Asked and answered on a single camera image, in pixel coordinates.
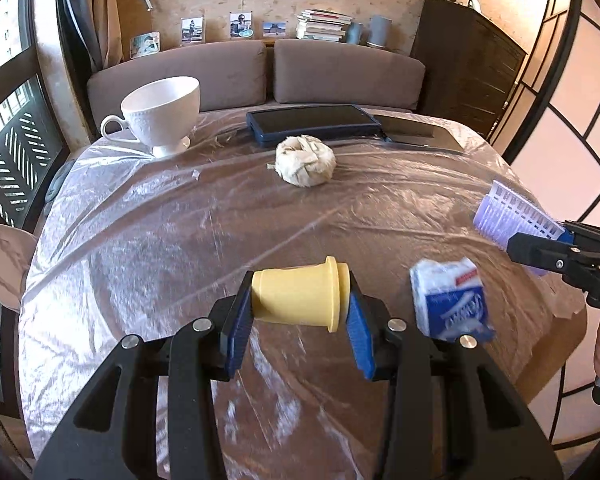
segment plastic tablecloth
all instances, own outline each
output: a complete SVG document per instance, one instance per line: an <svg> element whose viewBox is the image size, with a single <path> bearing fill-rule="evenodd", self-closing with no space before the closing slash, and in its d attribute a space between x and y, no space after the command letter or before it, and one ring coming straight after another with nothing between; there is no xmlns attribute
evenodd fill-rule
<svg viewBox="0 0 600 480"><path fill-rule="evenodd" d="M584 304L558 276L531 275L473 228L494 179L525 189L469 128L384 112L444 126L464 154L331 142L333 180L299 189L267 169L274 150L254 143L245 111L201 114L191 147L169 158L101 139L75 163L42 231L20 315L22 407L36 456L124 335L172 335L235 294L249 269L332 255L365 294L414 322L409 268L467 256L498 334L488 351L512 381L552 317ZM161 379L157 458L166 477L167 387ZM363 379L346 331L257 321L235 379L212 387L229 478L371 477L385 387Z"/></svg>

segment stack of books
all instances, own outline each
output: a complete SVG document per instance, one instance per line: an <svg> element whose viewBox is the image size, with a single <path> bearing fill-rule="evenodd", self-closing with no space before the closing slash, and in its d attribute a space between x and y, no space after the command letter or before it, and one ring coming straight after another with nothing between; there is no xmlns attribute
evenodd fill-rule
<svg viewBox="0 0 600 480"><path fill-rule="evenodd" d="M340 41L352 17L330 10L306 9L298 16L296 38L299 40Z"/></svg>

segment photo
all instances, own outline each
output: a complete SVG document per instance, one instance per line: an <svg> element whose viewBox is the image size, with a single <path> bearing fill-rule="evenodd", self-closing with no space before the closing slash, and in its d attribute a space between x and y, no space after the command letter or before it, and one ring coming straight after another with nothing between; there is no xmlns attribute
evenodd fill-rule
<svg viewBox="0 0 600 480"><path fill-rule="evenodd" d="M160 52L160 32L149 32L131 38L131 59Z"/></svg>
<svg viewBox="0 0 600 480"><path fill-rule="evenodd" d="M184 18L182 20L182 34L180 37L180 43L191 44L191 43L203 43L203 25L204 16L196 18Z"/></svg>
<svg viewBox="0 0 600 480"><path fill-rule="evenodd" d="M272 38L275 36L284 37L286 34L285 22L264 22L262 24L262 35L264 38Z"/></svg>
<svg viewBox="0 0 600 480"><path fill-rule="evenodd" d="M231 38L252 38L250 12L231 12L229 14Z"/></svg>

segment cup handle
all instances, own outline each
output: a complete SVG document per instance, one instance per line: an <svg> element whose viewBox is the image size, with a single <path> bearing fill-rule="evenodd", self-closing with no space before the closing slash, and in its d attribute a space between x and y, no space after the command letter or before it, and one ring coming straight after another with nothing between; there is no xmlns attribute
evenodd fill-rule
<svg viewBox="0 0 600 480"><path fill-rule="evenodd" d="M111 137L106 132L107 124L109 124L109 123L118 123L123 130L125 128L129 128L129 123L126 122L124 119L120 119L117 115L107 116L100 123L100 133L102 134L102 136L105 139L108 139L111 142L123 142L123 143L126 143L126 144L138 144L138 143L140 143L140 141L138 139L135 139L135 140L131 140L131 139L115 139L115 138Z"/></svg>

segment silver bolt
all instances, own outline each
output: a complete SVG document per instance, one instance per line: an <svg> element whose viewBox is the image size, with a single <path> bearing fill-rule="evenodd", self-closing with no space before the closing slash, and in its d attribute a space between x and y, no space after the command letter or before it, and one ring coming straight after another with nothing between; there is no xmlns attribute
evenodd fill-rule
<svg viewBox="0 0 600 480"><path fill-rule="evenodd" d="M461 335L460 344L469 350L478 346L478 342L472 335Z"/></svg>
<svg viewBox="0 0 600 480"><path fill-rule="evenodd" d="M391 332L404 332L407 330L407 324L399 317L392 317L386 325Z"/></svg>
<svg viewBox="0 0 600 480"><path fill-rule="evenodd" d="M196 332L206 332L213 326L211 320L206 317L201 317L193 322L193 330Z"/></svg>
<svg viewBox="0 0 600 480"><path fill-rule="evenodd" d="M122 348L129 349L138 346L140 338L137 335L127 335L122 340Z"/></svg>

